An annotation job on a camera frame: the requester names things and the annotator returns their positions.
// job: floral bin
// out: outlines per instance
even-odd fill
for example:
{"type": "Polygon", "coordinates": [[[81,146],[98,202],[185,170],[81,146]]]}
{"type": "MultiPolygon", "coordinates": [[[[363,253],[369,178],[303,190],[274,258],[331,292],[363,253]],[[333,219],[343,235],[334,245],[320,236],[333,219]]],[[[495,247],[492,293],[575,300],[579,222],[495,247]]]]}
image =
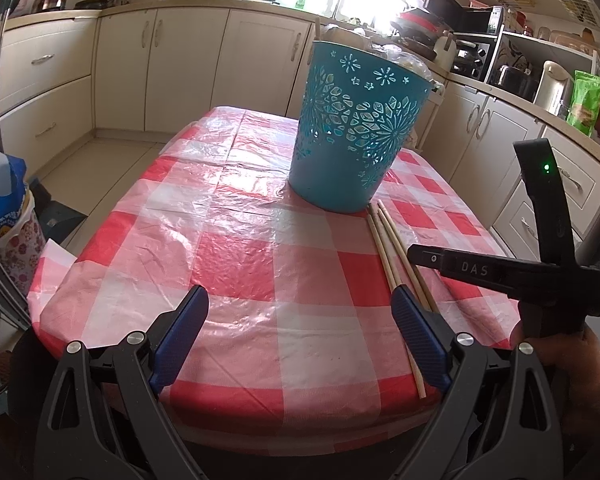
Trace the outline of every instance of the floral bin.
{"type": "Polygon", "coordinates": [[[366,207],[432,84],[381,57],[315,41],[289,184],[329,211],[366,207]]]}

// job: metal pivot screw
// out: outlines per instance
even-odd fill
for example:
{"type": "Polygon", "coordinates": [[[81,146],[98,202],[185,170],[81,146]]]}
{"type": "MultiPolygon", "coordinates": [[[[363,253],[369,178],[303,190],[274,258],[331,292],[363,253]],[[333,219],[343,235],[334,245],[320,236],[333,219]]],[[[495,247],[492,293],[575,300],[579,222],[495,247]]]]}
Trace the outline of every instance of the metal pivot screw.
{"type": "Polygon", "coordinates": [[[75,354],[76,352],[78,352],[80,350],[80,348],[82,348],[80,341],[71,341],[66,346],[66,351],[69,352],[69,354],[75,354]]]}
{"type": "Polygon", "coordinates": [[[462,346],[471,346],[472,344],[474,344],[475,339],[474,336],[472,336],[471,334],[462,332],[456,336],[456,341],[458,341],[458,344],[462,346]]]}
{"type": "Polygon", "coordinates": [[[534,352],[534,348],[527,342],[522,342],[518,345],[518,350],[520,350],[525,355],[531,355],[534,352]]]}
{"type": "Polygon", "coordinates": [[[126,336],[126,342],[130,345],[139,345],[144,341],[144,334],[142,332],[132,332],[126,336]]]}

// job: green package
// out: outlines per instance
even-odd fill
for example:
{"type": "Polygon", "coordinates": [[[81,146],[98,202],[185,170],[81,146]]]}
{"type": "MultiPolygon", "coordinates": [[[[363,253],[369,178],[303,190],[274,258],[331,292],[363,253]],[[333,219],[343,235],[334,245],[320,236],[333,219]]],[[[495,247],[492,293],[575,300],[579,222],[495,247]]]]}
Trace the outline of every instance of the green package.
{"type": "Polygon", "coordinates": [[[567,122],[590,137],[600,113],[600,77],[580,70],[575,76],[567,122]]]}

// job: kitchen table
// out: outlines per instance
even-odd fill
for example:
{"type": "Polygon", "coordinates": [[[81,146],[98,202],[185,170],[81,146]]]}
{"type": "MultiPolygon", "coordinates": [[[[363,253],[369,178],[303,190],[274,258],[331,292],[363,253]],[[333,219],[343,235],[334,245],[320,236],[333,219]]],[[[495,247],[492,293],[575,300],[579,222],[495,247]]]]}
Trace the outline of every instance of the kitchen table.
{"type": "MultiPolygon", "coordinates": [[[[44,344],[55,355],[72,340],[116,344],[199,283],[208,318],[160,396],[184,439],[324,454],[425,422],[439,395],[418,398],[365,214],[321,210],[286,181],[297,126],[215,108],[167,145],[75,261],[50,242],[29,294],[44,344]]],[[[398,154],[376,198],[407,244],[502,254],[413,152],[398,154]]],[[[508,345],[512,301],[422,273],[456,332],[508,345]]]]}

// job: blue clamp pad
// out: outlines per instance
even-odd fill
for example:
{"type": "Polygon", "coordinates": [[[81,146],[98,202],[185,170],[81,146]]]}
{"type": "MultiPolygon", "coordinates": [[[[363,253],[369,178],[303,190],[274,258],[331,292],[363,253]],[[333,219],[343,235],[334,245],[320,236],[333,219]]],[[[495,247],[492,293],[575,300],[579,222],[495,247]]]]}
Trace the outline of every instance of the blue clamp pad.
{"type": "Polygon", "coordinates": [[[394,290],[391,313],[423,377],[445,394],[451,387],[450,359],[426,319],[440,314],[421,311],[418,301],[404,285],[394,290]]]}
{"type": "Polygon", "coordinates": [[[201,286],[193,288],[178,307],[179,314],[154,352],[153,373],[149,386],[159,395],[165,386],[173,384],[193,346],[206,314],[209,296],[201,286]]]}

